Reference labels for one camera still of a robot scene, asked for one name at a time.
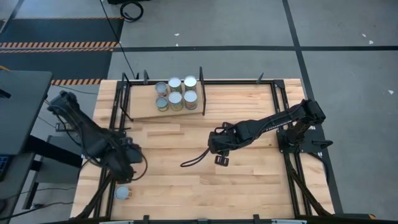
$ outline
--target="wooden board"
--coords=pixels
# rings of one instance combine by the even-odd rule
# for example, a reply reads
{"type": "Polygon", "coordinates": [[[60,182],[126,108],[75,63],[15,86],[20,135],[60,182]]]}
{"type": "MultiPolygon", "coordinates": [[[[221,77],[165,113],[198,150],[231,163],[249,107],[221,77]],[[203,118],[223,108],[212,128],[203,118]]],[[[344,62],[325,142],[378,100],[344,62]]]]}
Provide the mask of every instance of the wooden board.
{"type": "Polygon", "coordinates": [[[203,111],[203,95],[201,90],[201,83],[197,83],[197,95],[198,95],[198,106],[194,110],[188,110],[184,107],[180,111],[174,111],[169,109],[167,111],[159,111],[156,107],[157,93],[155,91],[155,85],[146,86],[133,86],[130,94],[130,117],[131,118],[154,118],[161,116],[176,116],[183,114],[197,114],[203,111]]]}
{"type": "MultiPolygon", "coordinates": [[[[304,98],[300,80],[288,79],[285,85],[290,105],[300,103],[304,98]]],[[[115,88],[115,81],[103,81],[99,89],[94,121],[105,128],[115,88]]],[[[133,191],[129,200],[114,200],[113,220],[141,220],[143,215],[153,220],[251,219],[255,213],[261,218],[294,217],[275,131],[231,152],[228,167],[216,166],[212,154],[193,167],[180,167],[206,149],[209,132],[222,122],[237,123],[275,113],[268,85],[207,85],[206,95],[205,116],[189,114],[126,123],[131,128],[127,134],[141,145],[149,168],[141,180],[128,184],[133,191]]],[[[308,188],[333,213],[321,162],[306,154],[301,158],[308,188]]],[[[134,164],[133,168],[139,175],[144,165],[134,164]]],[[[71,216],[88,203],[99,176],[100,170],[91,164],[81,171],[71,216]]],[[[304,213],[299,190],[297,195],[304,213]]]]}

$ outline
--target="concrete floor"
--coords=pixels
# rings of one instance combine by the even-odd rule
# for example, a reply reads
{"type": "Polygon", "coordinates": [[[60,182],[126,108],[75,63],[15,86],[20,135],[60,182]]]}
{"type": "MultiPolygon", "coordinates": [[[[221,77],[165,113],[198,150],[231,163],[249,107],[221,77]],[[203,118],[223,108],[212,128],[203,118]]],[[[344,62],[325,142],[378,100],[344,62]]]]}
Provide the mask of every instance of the concrete floor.
{"type": "MultiPolygon", "coordinates": [[[[0,2],[0,19],[8,18],[16,2],[0,2]]],[[[104,4],[109,16],[119,16],[117,6],[104,4]]],[[[289,0],[289,4],[301,46],[369,46],[369,41],[398,45],[395,0],[289,0]]],[[[152,0],[142,5],[142,20],[124,24],[124,47],[293,46],[282,0],[152,0]]],[[[25,0],[16,15],[96,16],[104,15],[94,0],[25,0]]],[[[335,142],[329,152],[344,212],[398,220],[398,52],[304,52],[303,56],[315,99],[327,117],[326,138],[335,142]]],[[[197,74],[199,66],[205,78],[257,78],[261,72],[264,78],[301,78],[295,52],[288,51],[128,52],[127,58],[136,73],[146,69],[151,78],[197,74]]],[[[123,55],[115,52],[108,78],[119,79],[121,72],[131,76],[123,55]]],[[[59,91],[56,88],[51,88],[50,99],[59,91]]],[[[98,91],[97,86],[79,88],[98,91]]],[[[77,96],[83,111],[92,116],[95,96],[77,96]]],[[[40,117],[56,122],[45,110],[40,117]]],[[[32,133],[47,138],[54,130],[37,120],[32,133]]],[[[41,192],[35,200],[69,202],[73,191],[41,192]]],[[[64,220],[69,213],[68,206],[51,207],[12,223],[64,220]]]]}

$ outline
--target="tin can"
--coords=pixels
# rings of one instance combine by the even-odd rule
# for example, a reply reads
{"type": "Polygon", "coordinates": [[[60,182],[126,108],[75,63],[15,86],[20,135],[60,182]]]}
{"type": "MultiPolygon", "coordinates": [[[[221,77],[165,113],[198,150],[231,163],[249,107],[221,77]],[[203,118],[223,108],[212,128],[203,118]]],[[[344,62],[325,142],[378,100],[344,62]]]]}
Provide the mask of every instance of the tin can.
{"type": "Polygon", "coordinates": [[[166,97],[160,96],[156,99],[156,107],[159,111],[167,111],[169,108],[169,102],[167,101],[166,97]]]}
{"type": "Polygon", "coordinates": [[[193,75],[189,75],[184,79],[185,91],[197,90],[197,79],[193,75]]]}
{"type": "Polygon", "coordinates": [[[174,111],[179,111],[183,108],[182,106],[182,95],[175,91],[169,94],[170,107],[174,111]]]}
{"type": "Polygon", "coordinates": [[[155,90],[158,96],[167,96],[167,85],[164,82],[158,82],[155,85],[155,90]]]}
{"type": "Polygon", "coordinates": [[[181,80],[177,77],[169,79],[169,87],[171,92],[177,91],[182,93],[181,80]]]}
{"type": "Polygon", "coordinates": [[[114,196],[119,200],[127,200],[132,196],[132,190],[128,186],[119,186],[114,191],[114,196]]]}
{"type": "Polygon", "coordinates": [[[185,107],[188,110],[194,110],[198,106],[198,95],[193,90],[188,90],[184,94],[185,107]]]}

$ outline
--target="hazard stripe tape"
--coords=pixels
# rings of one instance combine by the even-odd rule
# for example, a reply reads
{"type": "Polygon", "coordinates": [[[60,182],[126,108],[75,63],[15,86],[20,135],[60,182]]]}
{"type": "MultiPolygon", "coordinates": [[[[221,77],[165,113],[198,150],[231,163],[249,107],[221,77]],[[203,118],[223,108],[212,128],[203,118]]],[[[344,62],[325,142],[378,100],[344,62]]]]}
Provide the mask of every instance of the hazard stripe tape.
{"type": "Polygon", "coordinates": [[[102,78],[81,78],[71,80],[52,80],[51,85],[98,85],[102,78]]]}
{"type": "MultiPolygon", "coordinates": [[[[19,17],[13,19],[106,19],[106,17],[19,17]]],[[[123,17],[109,17],[109,19],[124,19],[123,17]]]]}
{"type": "Polygon", "coordinates": [[[88,48],[88,47],[119,47],[117,42],[3,42],[0,48],[88,48]]]}
{"type": "Polygon", "coordinates": [[[0,54],[12,54],[12,53],[49,53],[49,52],[91,52],[91,51],[110,51],[111,48],[103,49],[48,49],[48,50],[0,50],[0,54]]]}

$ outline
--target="white can lid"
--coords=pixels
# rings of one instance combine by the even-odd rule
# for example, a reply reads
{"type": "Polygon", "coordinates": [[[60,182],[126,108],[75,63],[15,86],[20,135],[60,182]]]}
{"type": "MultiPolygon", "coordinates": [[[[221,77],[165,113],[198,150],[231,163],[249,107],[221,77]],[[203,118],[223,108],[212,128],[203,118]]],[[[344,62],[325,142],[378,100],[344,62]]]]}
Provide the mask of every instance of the white can lid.
{"type": "Polygon", "coordinates": [[[158,107],[158,108],[164,108],[164,107],[166,107],[167,106],[167,99],[166,99],[166,97],[158,97],[157,99],[156,99],[156,106],[158,107]]]}
{"type": "Polygon", "coordinates": [[[167,85],[164,82],[156,83],[155,89],[158,93],[164,93],[166,91],[167,85]]]}
{"type": "Polygon", "coordinates": [[[179,103],[182,100],[182,95],[179,92],[172,92],[169,95],[169,101],[171,103],[179,103]]]}
{"type": "Polygon", "coordinates": [[[129,188],[127,186],[119,186],[114,191],[114,195],[117,199],[124,200],[129,197],[129,188]]]}
{"type": "Polygon", "coordinates": [[[194,102],[195,100],[197,100],[197,98],[198,98],[197,93],[195,93],[195,91],[192,90],[188,90],[184,94],[184,100],[187,102],[194,102]]]}
{"type": "Polygon", "coordinates": [[[193,75],[185,77],[184,84],[189,87],[193,87],[197,84],[197,79],[193,75]]]}
{"type": "Polygon", "coordinates": [[[171,87],[178,87],[179,85],[181,85],[181,80],[177,77],[173,77],[171,79],[169,79],[169,86],[171,87]]]}

